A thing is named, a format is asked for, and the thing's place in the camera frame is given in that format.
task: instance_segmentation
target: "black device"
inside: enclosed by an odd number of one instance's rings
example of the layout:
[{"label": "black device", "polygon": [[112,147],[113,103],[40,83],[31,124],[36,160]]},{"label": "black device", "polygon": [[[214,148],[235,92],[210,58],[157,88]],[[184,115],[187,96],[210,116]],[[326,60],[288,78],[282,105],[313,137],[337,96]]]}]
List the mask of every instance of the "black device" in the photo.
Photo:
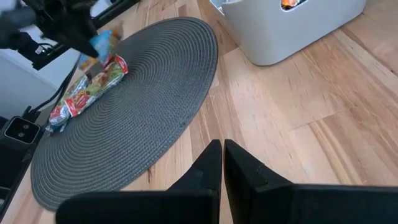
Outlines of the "black device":
[{"label": "black device", "polygon": [[[89,40],[96,30],[133,6],[139,0],[116,0],[96,17],[90,16],[91,7],[98,0],[19,0],[15,9],[0,15],[0,48],[18,51],[40,70],[69,48],[97,57]],[[43,37],[58,42],[55,46],[37,43],[19,29],[36,25]]]},{"label": "black device", "polygon": [[[96,192],[61,204],[57,224],[219,223],[221,143],[213,140],[163,192]],[[235,224],[396,224],[398,187],[293,184],[232,140],[224,179]]]}]

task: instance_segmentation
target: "red label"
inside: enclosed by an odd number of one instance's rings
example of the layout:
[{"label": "red label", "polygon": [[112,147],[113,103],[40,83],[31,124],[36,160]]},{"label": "red label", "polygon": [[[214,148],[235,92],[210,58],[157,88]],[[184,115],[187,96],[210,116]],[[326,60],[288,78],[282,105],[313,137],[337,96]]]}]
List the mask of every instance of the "red label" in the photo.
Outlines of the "red label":
[{"label": "red label", "polygon": [[60,106],[56,106],[54,108],[54,110],[51,111],[51,113],[50,113],[50,119],[54,119],[57,116],[60,116],[60,113],[61,113],[61,107]]},{"label": "red label", "polygon": [[124,72],[124,74],[127,74],[129,72],[129,69],[127,67],[126,62],[124,61],[124,59],[118,55],[115,55],[116,61],[118,62],[118,64],[120,65],[120,67],[122,68],[122,71]]},{"label": "red label", "polygon": [[76,111],[76,108],[75,108],[75,104],[73,103],[73,99],[69,98],[69,99],[65,100],[65,104],[68,107],[69,113],[72,116],[76,116],[77,115],[77,111]]},{"label": "red label", "polygon": [[81,110],[84,106],[86,106],[86,102],[89,98],[90,97],[86,93],[79,95],[79,98],[76,99],[75,108]]}]

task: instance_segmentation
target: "wooden table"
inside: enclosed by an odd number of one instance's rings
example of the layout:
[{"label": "wooden table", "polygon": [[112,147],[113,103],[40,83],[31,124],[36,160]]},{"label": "wooden table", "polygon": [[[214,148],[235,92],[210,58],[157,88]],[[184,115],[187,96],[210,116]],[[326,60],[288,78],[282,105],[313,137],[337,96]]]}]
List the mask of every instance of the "wooden table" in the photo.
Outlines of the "wooden table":
[{"label": "wooden table", "polygon": [[[113,20],[126,35],[192,16],[215,30],[220,57],[200,111],[170,150],[124,190],[166,189],[211,139],[234,139],[294,182],[398,185],[398,1],[368,0],[349,24],[277,65],[250,63],[208,0],[143,0]],[[223,188],[221,223],[232,223]],[[26,173],[3,223],[53,223]]]}]

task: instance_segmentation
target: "black cable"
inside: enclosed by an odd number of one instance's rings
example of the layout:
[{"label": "black cable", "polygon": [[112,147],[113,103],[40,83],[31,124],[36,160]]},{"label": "black cable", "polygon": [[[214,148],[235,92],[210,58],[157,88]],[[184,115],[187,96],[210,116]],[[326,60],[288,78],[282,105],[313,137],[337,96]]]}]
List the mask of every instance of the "black cable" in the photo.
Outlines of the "black cable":
[{"label": "black cable", "polygon": [[68,84],[70,82],[70,80],[72,79],[73,74],[75,74],[75,71],[77,69],[77,65],[78,65],[78,61],[76,61],[75,65],[73,66],[72,70],[70,71],[70,73],[67,75],[67,77],[63,80],[63,82],[61,83],[60,87],[58,88],[58,90],[54,93],[53,96],[51,96],[50,99],[48,99],[47,101],[43,102],[42,104],[40,104],[39,106],[37,106],[36,108],[34,108],[32,111],[30,111],[31,113],[36,113],[38,112],[39,109],[41,109],[42,107],[44,107],[45,105],[51,103],[51,101],[53,101],[55,99],[55,97],[58,97],[56,104],[59,102],[59,100],[61,99],[62,95],[65,93],[65,91],[68,88]]}]

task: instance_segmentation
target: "white wall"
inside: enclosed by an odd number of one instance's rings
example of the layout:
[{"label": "white wall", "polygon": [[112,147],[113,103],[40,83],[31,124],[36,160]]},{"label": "white wall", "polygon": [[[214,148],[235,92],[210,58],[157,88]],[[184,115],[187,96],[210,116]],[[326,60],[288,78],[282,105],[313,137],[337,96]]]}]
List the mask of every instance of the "white wall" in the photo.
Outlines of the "white wall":
[{"label": "white wall", "polygon": [[0,54],[0,116],[22,115],[27,106],[38,106],[56,91],[54,87]]}]

